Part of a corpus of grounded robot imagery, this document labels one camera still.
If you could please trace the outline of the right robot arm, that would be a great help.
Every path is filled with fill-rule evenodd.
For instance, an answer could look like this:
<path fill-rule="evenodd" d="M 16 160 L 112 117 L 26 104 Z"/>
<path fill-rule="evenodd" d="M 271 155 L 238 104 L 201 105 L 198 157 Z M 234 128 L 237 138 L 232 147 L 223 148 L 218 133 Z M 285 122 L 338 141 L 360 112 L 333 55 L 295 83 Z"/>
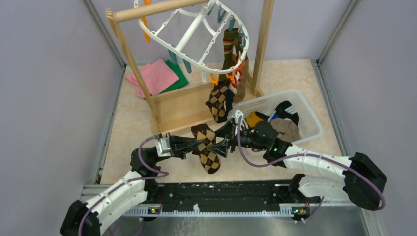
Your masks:
<path fill-rule="evenodd" d="M 278 137 L 278 132 L 262 121 L 250 130 L 241 130 L 238 124 L 223 128 L 222 142 L 208 147 L 209 151 L 223 157 L 238 148 L 244 156 L 244 148 L 263 150 L 266 164 L 255 164 L 244 156 L 251 166 L 262 168 L 280 166 L 314 173 L 313 176 L 296 174 L 288 186 L 289 198 L 301 203 L 309 197 L 329 197 L 349 200 L 356 206 L 378 211 L 386 202 L 383 190 L 387 176 L 363 153 L 354 156 L 320 154 L 301 148 Z"/>

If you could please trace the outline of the brown argyle sock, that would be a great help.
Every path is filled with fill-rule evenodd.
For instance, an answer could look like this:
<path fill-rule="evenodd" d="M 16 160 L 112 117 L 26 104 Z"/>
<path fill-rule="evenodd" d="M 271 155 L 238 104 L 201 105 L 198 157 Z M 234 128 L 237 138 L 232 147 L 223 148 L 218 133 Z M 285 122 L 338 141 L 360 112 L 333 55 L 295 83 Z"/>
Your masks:
<path fill-rule="evenodd" d="M 192 151 L 192 154 L 199 156 L 200 163 L 208 174 L 216 173 L 220 167 L 220 159 L 208 147 L 216 144 L 215 132 L 205 123 L 191 127 L 191 133 L 197 141 L 203 141 Z"/>
<path fill-rule="evenodd" d="M 208 100 L 205 102 L 216 123 L 225 122 L 231 109 L 233 93 L 229 88 L 230 83 L 229 79 L 219 81 L 213 87 Z"/>

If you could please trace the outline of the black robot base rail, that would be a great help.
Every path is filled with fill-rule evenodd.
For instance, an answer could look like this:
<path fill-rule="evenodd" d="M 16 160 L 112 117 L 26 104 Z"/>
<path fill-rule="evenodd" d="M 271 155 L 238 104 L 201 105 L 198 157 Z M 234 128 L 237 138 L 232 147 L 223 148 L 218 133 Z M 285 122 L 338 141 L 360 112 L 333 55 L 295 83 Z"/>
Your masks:
<path fill-rule="evenodd" d="M 157 217 L 289 217 L 301 221 L 321 197 L 295 193 L 290 180 L 158 183 L 125 216 L 152 221 Z"/>

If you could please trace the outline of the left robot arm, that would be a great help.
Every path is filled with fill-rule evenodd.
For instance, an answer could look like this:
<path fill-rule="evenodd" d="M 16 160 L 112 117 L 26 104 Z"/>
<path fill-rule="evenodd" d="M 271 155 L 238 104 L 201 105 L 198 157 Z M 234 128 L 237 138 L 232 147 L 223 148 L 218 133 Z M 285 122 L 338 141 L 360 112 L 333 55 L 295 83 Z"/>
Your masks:
<path fill-rule="evenodd" d="M 157 199 L 158 191 L 149 185 L 168 175 L 156 164 L 171 157 L 185 159 L 202 144 L 195 138 L 158 134 L 143 140 L 132 155 L 131 167 L 120 180 L 86 200 L 74 201 L 60 228 L 63 236 L 102 236 L 128 210 Z"/>

